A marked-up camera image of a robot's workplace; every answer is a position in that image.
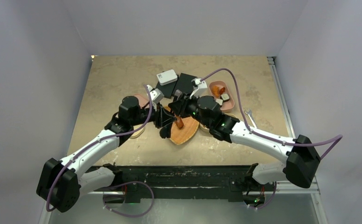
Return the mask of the dark brown meat slice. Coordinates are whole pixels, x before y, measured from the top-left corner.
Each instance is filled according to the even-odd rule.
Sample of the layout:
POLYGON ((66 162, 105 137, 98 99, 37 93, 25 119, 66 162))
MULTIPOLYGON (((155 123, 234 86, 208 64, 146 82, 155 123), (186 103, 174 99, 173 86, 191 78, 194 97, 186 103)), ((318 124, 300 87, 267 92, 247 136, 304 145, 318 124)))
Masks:
POLYGON ((182 121, 182 118, 180 118, 178 116, 176 117, 175 123, 176 123, 176 126, 177 126, 178 129, 182 129, 184 127, 184 123, 182 121))

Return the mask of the beige lunch box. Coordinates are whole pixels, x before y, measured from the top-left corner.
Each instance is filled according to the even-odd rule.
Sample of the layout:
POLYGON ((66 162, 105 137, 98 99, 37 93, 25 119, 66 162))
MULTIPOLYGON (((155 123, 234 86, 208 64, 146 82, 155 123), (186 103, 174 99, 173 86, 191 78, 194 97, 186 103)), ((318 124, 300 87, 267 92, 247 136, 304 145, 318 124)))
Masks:
MULTIPOLYGON (((237 118, 237 116, 236 116, 236 115, 231 114, 231 113, 225 113, 225 115, 228 115, 228 116, 231 116, 231 117, 237 118)), ((200 128, 202 129, 202 131, 204 131, 204 132, 206 132, 206 133, 208 133, 208 132, 209 132, 209 129, 208 129, 206 126, 204 126, 203 124, 200 124, 200 128)))

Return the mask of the fried chicken piece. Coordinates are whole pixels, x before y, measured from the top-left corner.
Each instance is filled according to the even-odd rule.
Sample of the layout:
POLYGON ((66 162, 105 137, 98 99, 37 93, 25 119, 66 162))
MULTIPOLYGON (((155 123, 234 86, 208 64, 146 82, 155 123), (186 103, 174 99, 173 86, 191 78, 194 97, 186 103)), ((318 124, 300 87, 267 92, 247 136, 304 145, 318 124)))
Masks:
POLYGON ((211 88, 211 91, 212 91, 214 97, 220 98, 221 88, 220 88, 219 86, 214 85, 214 86, 211 88))

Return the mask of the black rice roll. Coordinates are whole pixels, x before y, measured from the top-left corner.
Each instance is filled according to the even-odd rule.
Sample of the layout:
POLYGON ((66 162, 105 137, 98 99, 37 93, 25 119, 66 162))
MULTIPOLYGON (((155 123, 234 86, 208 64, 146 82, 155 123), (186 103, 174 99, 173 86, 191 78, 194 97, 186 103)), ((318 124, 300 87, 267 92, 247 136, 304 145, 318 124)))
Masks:
POLYGON ((223 100, 223 102, 227 102, 230 100, 230 97, 227 93, 221 94, 220 97, 223 100))

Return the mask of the woven bamboo basket tray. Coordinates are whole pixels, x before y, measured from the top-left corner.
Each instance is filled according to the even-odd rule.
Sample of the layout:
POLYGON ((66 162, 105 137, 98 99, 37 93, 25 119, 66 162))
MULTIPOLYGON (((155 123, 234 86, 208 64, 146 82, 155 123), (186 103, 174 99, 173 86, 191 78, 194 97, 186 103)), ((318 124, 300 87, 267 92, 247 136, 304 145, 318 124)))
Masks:
POLYGON ((197 132, 200 123, 192 117, 182 118, 184 127, 178 129, 175 125, 172 126, 171 138, 174 144, 181 145, 190 140, 197 132))

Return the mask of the pink lunch box lid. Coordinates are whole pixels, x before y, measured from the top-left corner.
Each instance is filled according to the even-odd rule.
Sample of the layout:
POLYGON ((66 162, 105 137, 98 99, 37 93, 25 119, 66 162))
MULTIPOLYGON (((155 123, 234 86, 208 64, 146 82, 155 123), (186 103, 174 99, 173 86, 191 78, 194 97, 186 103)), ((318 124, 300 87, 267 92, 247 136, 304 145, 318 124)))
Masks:
POLYGON ((147 109, 150 107, 149 100, 146 97, 142 96, 141 94, 134 94, 134 97, 138 99, 140 108, 147 109))

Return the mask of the small glazed meat strip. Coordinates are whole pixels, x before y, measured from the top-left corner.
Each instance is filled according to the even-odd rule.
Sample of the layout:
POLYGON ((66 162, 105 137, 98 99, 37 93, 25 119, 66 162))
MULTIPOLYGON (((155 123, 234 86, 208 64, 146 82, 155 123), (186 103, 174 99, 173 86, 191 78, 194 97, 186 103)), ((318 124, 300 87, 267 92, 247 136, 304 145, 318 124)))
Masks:
POLYGON ((225 88, 225 87, 223 87, 223 88, 221 88, 221 89, 219 90, 219 94, 220 94, 220 95, 224 94, 225 92, 226 92, 226 88, 225 88))

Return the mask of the beige lunch box lid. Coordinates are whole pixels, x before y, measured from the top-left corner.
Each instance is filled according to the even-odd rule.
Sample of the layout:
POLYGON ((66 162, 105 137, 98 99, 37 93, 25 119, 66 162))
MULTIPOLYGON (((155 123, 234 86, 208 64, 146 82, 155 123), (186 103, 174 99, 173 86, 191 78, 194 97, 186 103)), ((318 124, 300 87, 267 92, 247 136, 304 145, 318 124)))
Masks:
POLYGON ((135 139, 135 138, 138 138, 144 131, 145 131, 145 127, 142 127, 142 125, 137 125, 137 126, 134 126, 134 133, 130 136, 131 139, 135 139))

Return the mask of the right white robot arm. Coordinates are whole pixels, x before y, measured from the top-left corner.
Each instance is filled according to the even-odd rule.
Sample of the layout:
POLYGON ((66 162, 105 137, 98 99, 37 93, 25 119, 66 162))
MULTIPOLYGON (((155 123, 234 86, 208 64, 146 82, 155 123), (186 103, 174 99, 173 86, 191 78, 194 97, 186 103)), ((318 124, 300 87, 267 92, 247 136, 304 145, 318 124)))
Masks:
POLYGON ((248 146, 278 160, 256 165, 245 177, 249 189, 284 180, 301 188, 311 187, 321 159, 308 137, 300 135, 293 139, 249 127, 223 113, 212 96, 196 98, 182 94, 168 106, 176 116, 192 117, 206 126, 210 135, 219 141, 248 146))

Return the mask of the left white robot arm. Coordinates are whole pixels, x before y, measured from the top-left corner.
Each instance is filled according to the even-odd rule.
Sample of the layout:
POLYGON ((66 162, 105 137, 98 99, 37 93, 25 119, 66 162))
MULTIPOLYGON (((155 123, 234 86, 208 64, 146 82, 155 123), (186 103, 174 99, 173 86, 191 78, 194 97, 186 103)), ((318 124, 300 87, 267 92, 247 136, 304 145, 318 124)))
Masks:
POLYGON ((36 193, 46 201, 46 210, 68 211, 81 195, 86 171, 108 152, 124 144, 133 133, 134 126, 143 128, 153 122, 156 128, 171 128, 176 117, 160 103, 149 100, 140 107, 135 96, 123 98, 116 112, 103 130, 89 143, 60 160, 51 158, 42 168, 36 193))

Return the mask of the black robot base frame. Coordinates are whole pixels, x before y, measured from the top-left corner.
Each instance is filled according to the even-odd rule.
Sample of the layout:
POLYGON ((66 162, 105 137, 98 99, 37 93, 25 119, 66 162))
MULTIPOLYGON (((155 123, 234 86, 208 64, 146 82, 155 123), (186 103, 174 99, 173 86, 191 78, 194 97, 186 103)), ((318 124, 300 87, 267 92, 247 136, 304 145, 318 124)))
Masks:
POLYGON ((248 177, 253 165, 219 166, 115 166, 103 165, 115 174, 108 187, 100 190, 119 192, 110 203, 139 203, 141 199, 223 199, 262 205, 264 193, 276 184, 261 185, 248 177))

